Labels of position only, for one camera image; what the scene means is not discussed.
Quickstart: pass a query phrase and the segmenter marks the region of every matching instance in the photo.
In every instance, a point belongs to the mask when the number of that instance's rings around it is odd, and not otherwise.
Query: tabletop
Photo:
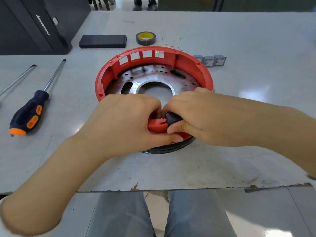
[[[0,193],[30,177],[89,118],[98,101],[94,82],[113,56],[138,47],[135,35],[151,31],[155,45],[191,55],[224,55],[209,68],[215,92],[295,107],[316,118],[316,13],[91,12],[69,55],[0,56],[0,89],[30,65],[37,68],[0,99]],[[81,49],[82,35],[126,34],[126,48]],[[13,114],[43,89],[63,58],[39,126],[11,137]],[[217,147],[195,140],[168,154],[134,153],[104,163],[79,192],[309,185],[285,157],[259,147]]]

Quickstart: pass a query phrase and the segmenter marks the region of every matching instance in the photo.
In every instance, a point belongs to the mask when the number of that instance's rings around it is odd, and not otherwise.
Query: screwdriver shaft
[[[25,77],[29,71],[33,70],[36,67],[36,65],[30,66],[25,72],[23,72],[18,78],[16,78],[13,82],[10,83],[1,93],[0,96],[2,96],[7,90],[9,90],[15,83],[17,83],[20,79]]]
[[[46,91],[49,88],[49,86],[51,85],[53,80],[56,78],[56,76],[58,76],[58,73],[61,70],[61,68],[63,67],[63,65],[65,64],[65,62],[66,62],[66,59],[63,59],[61,64],[59,65],[59,67],[57,68],[57,70],[55,71],[55,73],[53,74],[53,76],[51,77],[51,79],[49,80],[49,82],[47,83],[47,85],[45,86],[43,91]]]

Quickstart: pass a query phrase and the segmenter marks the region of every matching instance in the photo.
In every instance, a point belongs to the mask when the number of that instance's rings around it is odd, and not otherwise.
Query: person's left hand
[[[177,134],[152,134],[148,119],[161,118],[161,103],[150,95],[111,94],[97,105],[71,139],[89,155],[111,158],[183,141]]]

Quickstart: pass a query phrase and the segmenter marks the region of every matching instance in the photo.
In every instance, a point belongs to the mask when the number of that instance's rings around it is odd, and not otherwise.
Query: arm
[[[176,134],[151,134],[147,123],[152,112],[161,115],[161,103],[148,95],[104,98],[85,125],[4,200],[5,226],[25,236],[46,233],[57,226],[77,189],[102,163],[183,140]]]
[[[167,111],[184,119],[171,125],[169,134],[183,131],[207,144],[267,148],[316,177],[316,120],[301,111],[204,88],[173,96]]]

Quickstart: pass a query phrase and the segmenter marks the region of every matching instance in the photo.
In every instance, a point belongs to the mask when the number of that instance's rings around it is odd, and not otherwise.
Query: black computer case
[[[0,0],[0,55],[68,54],[88,0]]]

